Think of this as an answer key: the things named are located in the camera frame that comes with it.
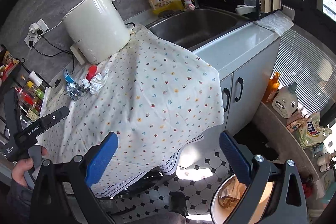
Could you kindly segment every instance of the floral tablecloth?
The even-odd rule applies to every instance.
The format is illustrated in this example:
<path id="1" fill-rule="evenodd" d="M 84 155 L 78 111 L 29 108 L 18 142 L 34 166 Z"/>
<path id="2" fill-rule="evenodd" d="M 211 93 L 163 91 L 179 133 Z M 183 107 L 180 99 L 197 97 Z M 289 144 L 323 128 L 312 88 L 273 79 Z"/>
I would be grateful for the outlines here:
<path id="1" fill-rule="evenodd" d="M 117 134 L 118 149 L 91 187 L 96 196 L 114 196 L 153 167 L 172 174 L 181 148 L 224 122 L 218 71 L 142 25 L 134 31 L 122 50 L 99 64 L 98 71 L 110 72 L 99 93 L 77 101 L 62 95 L 47 113 L 66 105 L 69 116 L 39 136 L 59 163 Z M 88 67 L 74 78 L 85 78 Z"/>

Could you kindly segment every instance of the orange bottle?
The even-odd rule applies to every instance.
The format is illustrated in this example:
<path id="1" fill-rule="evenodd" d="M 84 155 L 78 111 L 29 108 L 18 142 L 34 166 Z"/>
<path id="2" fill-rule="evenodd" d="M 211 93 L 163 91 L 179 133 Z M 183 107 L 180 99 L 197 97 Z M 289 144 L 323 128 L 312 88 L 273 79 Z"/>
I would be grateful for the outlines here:
<path id="1" fill-rule="evenodd" d="M 277 92 L 280 86 L 280 83 L 278 82 L 279 76 L 280 76 L 280 73 L 276 72 L 273 78 L 269 80 L 264 97 L 261 100 L 263 103 L 273 100 L 275 93 Z"/>

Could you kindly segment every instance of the tiled floor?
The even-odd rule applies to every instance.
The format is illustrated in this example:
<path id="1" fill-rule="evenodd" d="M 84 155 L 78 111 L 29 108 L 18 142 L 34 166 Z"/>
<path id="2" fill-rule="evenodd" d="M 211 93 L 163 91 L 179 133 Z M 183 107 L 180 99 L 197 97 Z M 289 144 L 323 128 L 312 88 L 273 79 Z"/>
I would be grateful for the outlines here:
<path id="1" fill-rule="evenodd" d="M 202 172 L 202 169 L 208 168 L 212 172 L 212 176 L 197 181 L 175 176 L 160 186 L 155 186 L 137 196 L 117 199 L 117 206 L 120 210 L 135 208 L 135 210 L 123 215 L 124 221 L 130 222 L 152 214 L 168 212 L 170 193 L 176 191 L 182 191 L 185 194 L 189 214 L 209 214 L 213 194 L 221 182 L 231 174 L 229 164 L 221 149 L 206 153 L 203 159 L 186 169 L 178 168 L 187 177 L 194 175 L 192 173 L 195 172 L 189 170 L 194 169 Z"/>

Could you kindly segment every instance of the white detergent bottle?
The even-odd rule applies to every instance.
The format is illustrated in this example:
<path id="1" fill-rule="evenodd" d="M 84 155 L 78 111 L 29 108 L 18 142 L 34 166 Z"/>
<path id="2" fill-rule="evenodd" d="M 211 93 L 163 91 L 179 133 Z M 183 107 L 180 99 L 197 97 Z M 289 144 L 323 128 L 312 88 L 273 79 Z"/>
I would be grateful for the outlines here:
<path id="1" fill-rule="evenodd" d="M 278 95 L 274 98 L 273 108 L 284 118 L 289 118 L 297 109 L 297 95 L 295 90 L 297 83 L 293 82 L 289 86 L 284 86 L 279 90 Z"/>

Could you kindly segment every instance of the kitchen sink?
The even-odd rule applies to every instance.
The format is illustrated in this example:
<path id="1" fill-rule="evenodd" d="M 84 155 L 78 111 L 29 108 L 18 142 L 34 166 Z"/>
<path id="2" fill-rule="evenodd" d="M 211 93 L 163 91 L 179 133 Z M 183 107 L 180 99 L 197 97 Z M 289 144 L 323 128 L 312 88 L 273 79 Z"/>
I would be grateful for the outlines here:
<path id="1" fill-rule="evenodd" d="M 147 28 L 159 38 L 194 51 L 248 22 L 248 18 L 234 13 L 200 8 L 157 20 Z"/>

